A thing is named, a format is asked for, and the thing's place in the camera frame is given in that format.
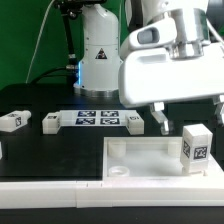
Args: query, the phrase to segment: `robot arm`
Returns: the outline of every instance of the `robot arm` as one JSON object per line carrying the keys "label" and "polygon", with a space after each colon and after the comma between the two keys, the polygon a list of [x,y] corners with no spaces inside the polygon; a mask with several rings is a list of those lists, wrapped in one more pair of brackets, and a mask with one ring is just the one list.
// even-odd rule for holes
{"label": "robot arm", "polygon": [[[145,26],[132,32],[120,51],[123,105],[157,108],[224,94],[224,76],[214,72],[223,70],[223,45],[210,43],[207,6],[208,0],[142,0]],[[167,126],[160,110],[151,113],[162,128]]]}
{"label": "robot arm", "polygon": [[118,53],[119,22],[116,15],[100,5],[104,2],[106,0],[60,0],[56,3],[64,20],[69,58],[75,54],[68,18],[76,19],[82,14],[84,56],[70,64],[76,68],[74,92],[90,97],[118,95],[118,70],[122,63]]}

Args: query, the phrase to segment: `cube with fiducial marker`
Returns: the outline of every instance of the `cube with fiducial marker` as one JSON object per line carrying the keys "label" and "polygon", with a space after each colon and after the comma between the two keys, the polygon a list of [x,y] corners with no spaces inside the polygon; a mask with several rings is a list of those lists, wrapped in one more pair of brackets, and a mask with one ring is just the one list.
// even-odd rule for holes
{"label": "cube with fiducial marker", "polygon": [[57,134],[61,124],[60,124],[60,113],[48,113],[47,116],[42,121],[43,134]]}
{"label": "cube with fiducial marker", "polygon": [[125,115],[126,127],[131,135],[144,134],[144,121],[137,112]]}
{"label": "cube with fiducial marker", "polygon": [[13,111],[0,117],[0,131],[13,132],[28,123],[28,119],[31,117],[31,112]]}
{"label": "cube with fiducial marker", "polygon": [[183,128],[180,162],[187,173],[208,168],[212,133],[203,125],[188,125]]}

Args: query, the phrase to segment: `white platform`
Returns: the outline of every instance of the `white platform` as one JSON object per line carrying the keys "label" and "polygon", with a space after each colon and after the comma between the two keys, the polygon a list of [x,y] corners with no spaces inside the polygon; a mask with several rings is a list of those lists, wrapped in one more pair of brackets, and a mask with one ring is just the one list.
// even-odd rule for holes
{"label": "white platform", "polygon": [[[126,142],[124,157],[108,157],[114,139]],[[204,176],[184,176],[178,153],[167,154],[170,141],[181,138],[105,138],[102,181],[0,183],[0,208],[224,206],[224,175],[214,158]],[[130,176],[109,177],[111,166],[128,167]]]}

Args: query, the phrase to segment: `warning label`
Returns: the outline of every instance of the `warning label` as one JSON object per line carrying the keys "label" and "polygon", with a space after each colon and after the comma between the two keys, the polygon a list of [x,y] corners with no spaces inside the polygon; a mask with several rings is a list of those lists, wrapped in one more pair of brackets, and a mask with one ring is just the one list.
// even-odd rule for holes
{"label": "warning label", "polygon": [[99,53],[96,56],[96,59],[107,59],[107,56],[106,56],[103,48],[100,49]]}

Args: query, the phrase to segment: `small white block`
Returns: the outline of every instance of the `small white block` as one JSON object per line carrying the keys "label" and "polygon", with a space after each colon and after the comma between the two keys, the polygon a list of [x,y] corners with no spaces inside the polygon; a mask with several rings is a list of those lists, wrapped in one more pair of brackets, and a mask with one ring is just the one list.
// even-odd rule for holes
{"label": "small white block", "polygon": [[203,125],[189,125],[183,129],[180,162],[188,172],[208,168],[212,133]]}
{"label": "small white block", "polygon": [[126,142],[123,140],[108,141],[108,155],[114,158],[122,158],[126,154]]}
{"label": "small white block", "polygon": [[31,117],[30,111],[13,111],[0,117],[0,131],[12,132],[28,123]]}
{"label": "small white block", "polygon": [[57,134],[60,125],[60,113],[48,113],[47,116],[42,121],[43,134]]}
{"label": "small white block", "polygon": [[131,135],[144,134],[144,121],[137,112],[125,115],[126,127]]}

